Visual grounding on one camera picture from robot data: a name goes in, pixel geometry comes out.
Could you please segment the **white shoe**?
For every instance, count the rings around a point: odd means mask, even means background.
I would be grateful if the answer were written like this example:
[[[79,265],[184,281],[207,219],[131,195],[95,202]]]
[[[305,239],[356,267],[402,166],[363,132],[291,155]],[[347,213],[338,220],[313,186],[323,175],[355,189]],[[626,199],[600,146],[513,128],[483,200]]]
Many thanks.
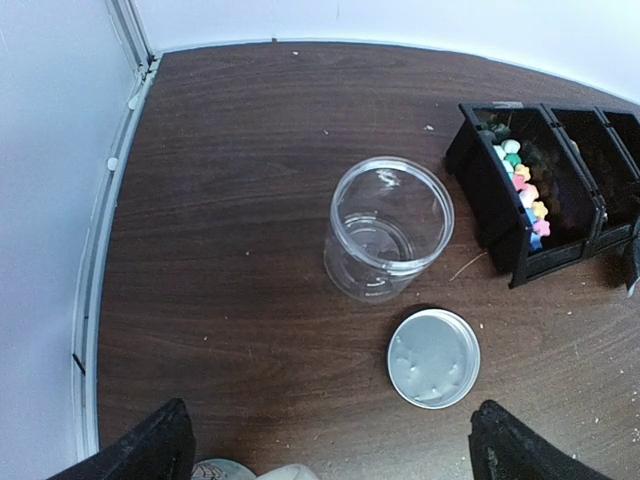
[[[289,464],[263,475],[256,475],[248,467],[228,459],[208,459],[196,463],[191,472],[192,480],[318,480],[308,467]]]

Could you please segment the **clear plastic jar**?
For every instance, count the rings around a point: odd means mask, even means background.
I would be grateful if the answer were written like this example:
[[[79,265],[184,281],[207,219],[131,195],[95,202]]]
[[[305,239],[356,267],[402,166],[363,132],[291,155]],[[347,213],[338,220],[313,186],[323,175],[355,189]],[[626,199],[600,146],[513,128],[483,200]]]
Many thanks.
[[[394,156],[361,161],[332,195],[327,275],[356,300],[387,301],[438,259],[454,223],[451,196],[430,170]]]

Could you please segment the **aluminium corner post left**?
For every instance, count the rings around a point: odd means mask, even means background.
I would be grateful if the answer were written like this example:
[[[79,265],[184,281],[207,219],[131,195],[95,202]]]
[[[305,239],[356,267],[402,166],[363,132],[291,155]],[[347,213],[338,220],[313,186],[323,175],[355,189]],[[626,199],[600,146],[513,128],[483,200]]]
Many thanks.
[[[150,70],[155,54],[133,0],[106,0],[107,11],[130,65],[139,73]]]

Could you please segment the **silver metal scoop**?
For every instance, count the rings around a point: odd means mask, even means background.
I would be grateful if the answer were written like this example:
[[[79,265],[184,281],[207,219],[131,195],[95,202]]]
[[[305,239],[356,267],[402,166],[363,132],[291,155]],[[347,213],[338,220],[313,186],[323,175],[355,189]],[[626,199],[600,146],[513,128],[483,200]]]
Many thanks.
[[[626,245],[622,260],[627,297],[630,298],[633,296],[636,285],[640,279],[640,245],[638,238],[635,238]]]

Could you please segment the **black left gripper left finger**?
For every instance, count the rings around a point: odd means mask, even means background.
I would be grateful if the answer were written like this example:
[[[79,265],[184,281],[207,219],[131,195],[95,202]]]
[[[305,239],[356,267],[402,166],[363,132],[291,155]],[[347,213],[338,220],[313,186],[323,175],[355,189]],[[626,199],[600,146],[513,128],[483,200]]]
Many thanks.
[[[173,398],[114,444],[56,479],[189,479],[196,440],[186,404]]]

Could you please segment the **silver metal jar lid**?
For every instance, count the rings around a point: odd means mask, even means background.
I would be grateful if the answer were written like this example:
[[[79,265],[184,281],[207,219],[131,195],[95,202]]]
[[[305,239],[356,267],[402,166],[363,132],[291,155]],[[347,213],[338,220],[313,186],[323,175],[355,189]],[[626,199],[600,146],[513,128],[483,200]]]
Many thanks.
[[[395,391],[427,410],[448,408],[473,388],[481,351],[471,326],[444,309],[418,310],[391,336],[387,371]]]

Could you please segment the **black three-compartment candy tray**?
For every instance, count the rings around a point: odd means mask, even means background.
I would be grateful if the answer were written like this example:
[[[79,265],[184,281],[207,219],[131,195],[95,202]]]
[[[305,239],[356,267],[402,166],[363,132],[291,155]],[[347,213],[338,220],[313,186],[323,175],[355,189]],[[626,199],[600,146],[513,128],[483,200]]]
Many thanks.
[[[445,155],[494,267],[518,287],[639,239],[639,117],[597,106],[462,104]]]

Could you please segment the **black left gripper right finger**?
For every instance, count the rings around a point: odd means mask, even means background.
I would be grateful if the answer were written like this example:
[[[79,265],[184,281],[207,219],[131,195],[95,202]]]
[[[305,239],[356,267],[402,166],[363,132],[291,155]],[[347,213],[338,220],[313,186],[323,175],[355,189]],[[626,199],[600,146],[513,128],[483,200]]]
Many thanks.
[[[468,437],[475,479],[603,479],[569,457],[493,400],[471,417]]]

